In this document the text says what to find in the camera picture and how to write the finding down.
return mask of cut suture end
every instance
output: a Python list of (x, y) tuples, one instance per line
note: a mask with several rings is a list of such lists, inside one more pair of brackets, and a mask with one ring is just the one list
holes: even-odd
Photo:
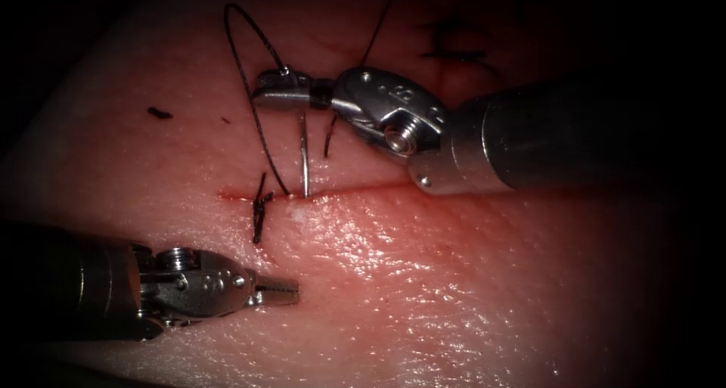
[(267, 173), (262, 174), (262, 179), (259, 181), (259, 189), (257, 195), (252, 201), (252, 222), (254, 227), (254, 235), (252, 237), (252, 243), (258, 244), (262, 240), (262, 223), (265, 221), (265, 204), (270, 202), (273, 197), (273, 193), (269, 192), (264, 197), (262, 196), (262, 188), (265, 186), (265, 177)]
[(325, 148), (323, 150), (323, 156), (327, 158), (327, 152), (330, 150), (330, 138), (333, 137), (333, 128), (335, 128), (335, 122), (338, 120), (338, 115), (333, 116), (330, 121), (330, 126), (327, 128), (327, 134), (325, 135)]
[(155, 108), (154, 106), (149, 107), (148, 109), (146, 109), (146, 111), (150, 115), (156, 116), (156, 118), (159, 119), (159, 120), (171, 119), (171, 118), (174, 117), (171, 113), (166, 112), (166, 111), (161, 111), (161, 110)]

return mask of screw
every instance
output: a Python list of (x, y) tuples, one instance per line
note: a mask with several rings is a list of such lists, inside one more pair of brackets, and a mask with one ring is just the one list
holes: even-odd
[(427, 176), (425, 176), (425, 175), (419, 174), (419, 175), (418, 175), (418, 176), (416, 177), (416, 179), (418, 180), (418, 184), (419, 184), (420, 186), (422, 186), (422, 187), (426, 187), (426, 188), (428, 188), (428, 187), (430, 187), (430, 186), (431, 186), (431, 180), (429, 179), (429, 177), (427, 177)]
[(244, 286), (244, 278), (242, 277), (242, 275), (240, 275), (240, 274), (234, 275), (234, 277), (232, 278), (232, 284), (234, 284), (234, 286), (237, 286), (237, 287)]
[(174, 285), (176, 286), (176, 290), (184, 290), (187, 288), (187, 282), (184, 281), (184, 279), (176, 279), (174, 281)]

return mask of black suture thread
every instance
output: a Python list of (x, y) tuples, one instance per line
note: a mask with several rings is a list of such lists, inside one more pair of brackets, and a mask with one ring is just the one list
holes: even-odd
[(255, 125), (257, 126), (257, 134), (259, 135), (259, 140), (262, 142), (262, 149), (265, 151), (265, 156), (267, 157), (267, 161), (270, 165), (270, 169), (272, 169), (272, 174), (275, 175), (275, 179), (278, 181), (278, 184), (280, 185), (280, 188), (282, 189), (282, 192), (285, 195), (290, 195), (290, 192), (287, 190), (287, 187), (285, 187), (285, 184), (282, 182), (282, 178), (280, 178), (280, 174), (278, 173), (278, 169), (275, 168), (275, 163), (272, 161), (272, 155), (270, 155), (270, 150), (267, 148), (267, 142), (265, 141), (265, 135), (262, 133), (262, 124), (259, 122), (259, 116), (257, 116), (257, 109), (255, 107), (255, 104), (252, 102), (252, 90), (250, 89), (250, 84), (247, 82), (247, 76), (244, 74), (244, 70), (242, 70), (242, 63), (240, 62), (240, 57), (237, 55), (237, 48), (234, 46), (234, 40), (232, 39), (232, 31), (229, 26), (229, 10), (234, 9), (236, 10), (240, 15), (244, 17), (244, 19), (248, 22), (248, 24), (257, 32), (257, 36), (262, 40), (262, 43), (265, 45), (267, 50), (272, 55), (272, 58), (275, 60), (275, 63), (278, 65), (280, 69), (284, 69), (285, 66), (282, 64), (282, 61), (280, 61), (280, 58), (278, 57), (277, 52), (275, 52), (275, 49), (270, 44), (270, 41), (267, 40), (265, 35), (262, 33), (262, 30), (257, 26), (255, 21), (250, 17), (247, 12), (245, 12), (242, 7), (240, 7), (237, 4), (227, 4), (225, 5), (225, 31), (227, 33), (227, 40), (229, 41), (229, 46), (232, 49), (232, 56), (234, 56), (234, 62), (237, 64), (237, 70), (240, 72), (240, 76), (242, 76), (242, 83), (244, 84), (244, 90), (247, 93), (247, 99), (250, 102), (250, 107), (252, 108), (252, 115), (255, 120)]
[(373, 31), (373, 36), (371, 37), (371, 41), (368, 43), (368, 48), (366, 48), (365, 53), (363, 54), (363, 58), (361, 59), (361, 66), (365, 65), (366, 59), (368, 59), (368, 54), (371, 53), (371, 49), (373, 48), (373, 43), (376, 42), (376, 38), (378, 37), (378, 32), (380, 31), (380, 28), (383, 25), (383, 19), (386, 18), (386, 15), (388, 14), (388, 10), (391, 8), (391, 5), (393, 4), (393, 0), (386, 1), (386, 4), (383, 6), (383, 11), (381, 11), (380, 16), (378, 17), (378, 23), (376, 24), (376, 29)]
[(424, 26), (433, 28), (433, 52), (423, 53), (420, 55), (421, 57), (436, 57), (438, 59), (450, 59), (453, 61), (475, 64), (483, 67), (495, 76), (499, 76), (499, 72), (494, 67), (487, 64), (485, 61), (480, 60), (486, 57), (486, 51), (452, 51), (444, 48), (442, 44), (441, 39), (444, 34), (455, 32), (457, 29), (469, 27), (475, 29), (479, 33), (486, 33), (485, 31), (477, 29), (475, 26), (464, 23), (456, 16), (453, 16), (447, 20), (438, 23), (427, 23)]
[(333, 119), (330, 121), (330, 127), (327, 128), (327, 134), (325, 135), (325, 149), (323, 150), (323, 156), (327, 158), (327, 152), (330, 148), (330, 138), (333, 137), (333, 127), (335, 122), (338, 120), (338, 112), (335, 112)]
[(149, 107), (148, 109), (146, 109), (146, 111), (149, 114), (156, 116), (156, 118), (159, 120), (171, 119), (174, 117), (171, 113), (168, 113), (166, 111), (161, 111), (161, 110), (155, 108), (154, 106)]
[(257, 195), (252, 201), (252, 222), (254, 227), (254, 235), (252, 237), (252, 243), (258, 244), (262, 240), (262, 223), (265, 221), (265, 204), (272, 200), (273, 193), (269, 192), (264, 197), (262, 196), (262, 188), (265, 186), (265, 177), (267, 172), (262, 173), (262, 179), (259, 181), (259, 188), (257, 189)]
[[(378, 32), (380, 31), (380, 28), (383, 25), (383, 19), (386, 18), (386, 15), (388, 14), (388, 10), (391, 8), (391, 5), (393, 4), (393, 0), (387, 0), (386, 4), (383, 6), (383, 11), (381, 11), (380, 16), (378, 17), (378, 23), (376, 24), (376, 29), (373, 31), (373, 36), (371, 37), (371, 41), (368, 43), (368, 47), (365, 49), (365, 53), (363, 54), (363, 58), (361, 59), (361, 66), (365, 65), (365, 61), (368, 59), (368, 54), (371, 53), (371, 49), (373, 48), (374, 42), (376, 42), (376, 38), (378, 37)], [(330, 150), (330, 139), (333, 137), (333, 129), (335, 126), (335, 122), (338, 120), (338, 112), (335, 112), (333, 115), (333, 119), (330, 121), (330, 127), (327, 130), (327, 134), (325, 135), (325, 148), (323, 150), (323, 157), (327, 158), (327, 153)]]

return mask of black suture fragment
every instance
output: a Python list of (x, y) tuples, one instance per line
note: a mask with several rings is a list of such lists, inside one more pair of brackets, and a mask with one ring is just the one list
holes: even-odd
[(252, 201), (252, 222), (254, 228), (254, 235), (252, 237), (252, 243), (258, 244), (262, 240), (262, 223), (265, 221), (265, 204), (272, 200), (273, 193), (269, 192), (264, 197), (262, 196), (262, 188), (265, 186), (265, 177), (267, 172), (262, 173), (262, 179), (259, 181), (259, 188), (257, 189), (257, 195)]
[(166, 112), (166, 111), (161, 111), (161, 110), (155, 108), (154, 106), (149, 107), (148, 109), (146, 109), (146, 111), (149, 114), (151, 114), (152, 116), (156, 116), (156, 118), (159, 120), (171, 119), (174, 117), (171, 113)]

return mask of dark vignette background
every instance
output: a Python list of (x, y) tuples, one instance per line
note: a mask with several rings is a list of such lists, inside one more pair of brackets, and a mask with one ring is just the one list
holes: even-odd
[[(682, 0), (598, 0), (601, 20), (608, 32), (618, 36), (613, 46), (646, 54), (654, 63), (676, 72), (683, 70), (678, 62), (681, 49), (677, 29), (685, 23)], [(54, 87), (72, 70), (83, 55), (93, 47), (104, 33), (140, 0), (5, 0), (3, 4), (3, 58), (5, 80), (2, 96), (4, 111), (0, 115), (0, 157), (22, 135), (34, 115), (42, 108)], [(691, 147), (688, 134), (682, 133), (682, 147)], [(681, 158), (686, 158), (683, 151)], [(648, 367), (639, 375), (640, 385), (693, 385), (709, 373), (709, 361), (703, 361), (707, 352), (708, 333), (699, 320), (704, 314), (699, 308), (712, 306), (706, 302), (704, 292), (698, 291), (691, 269), (700, 254), (695, 250), (699, 239), (699, 210), (690, 195), (693, 184), (689, 172), (681, 180), (674, 174), (674, 194), (683, 205), (673, 239), (679, 243), (672, 267), (680, 273), (669, 288), (672, 301), (669, 310), (654, 313), (658, 319), (653, 325), (653, 356)], [(22, 385), (53, 383), (55, 386), (153, 386), (120, 380), (95, 371), (63, 365), (33, 354), (16, 351), (9, 364), (15, 371), (6, 377), (22, 380)]]

